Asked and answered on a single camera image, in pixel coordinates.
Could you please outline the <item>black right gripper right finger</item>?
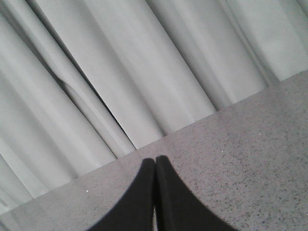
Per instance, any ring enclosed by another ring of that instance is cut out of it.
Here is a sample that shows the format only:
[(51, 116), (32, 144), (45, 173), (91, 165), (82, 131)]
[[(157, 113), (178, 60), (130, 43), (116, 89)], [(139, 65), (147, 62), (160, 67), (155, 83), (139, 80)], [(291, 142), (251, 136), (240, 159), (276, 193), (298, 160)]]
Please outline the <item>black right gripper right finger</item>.
[(165, 155), (156, 158), (154, 206), (159, 231), (235, 230), (195, 197)]

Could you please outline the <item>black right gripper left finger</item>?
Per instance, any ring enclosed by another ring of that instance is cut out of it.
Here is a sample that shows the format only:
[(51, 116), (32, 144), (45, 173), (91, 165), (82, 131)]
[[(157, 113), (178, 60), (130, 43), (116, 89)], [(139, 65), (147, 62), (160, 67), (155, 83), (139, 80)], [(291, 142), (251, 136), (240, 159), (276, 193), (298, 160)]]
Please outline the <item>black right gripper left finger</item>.
[(127, 191), (115, 206), (90, 231), (151, 231), (153, 229), (153, 192), (155, 162), (143, 159)]

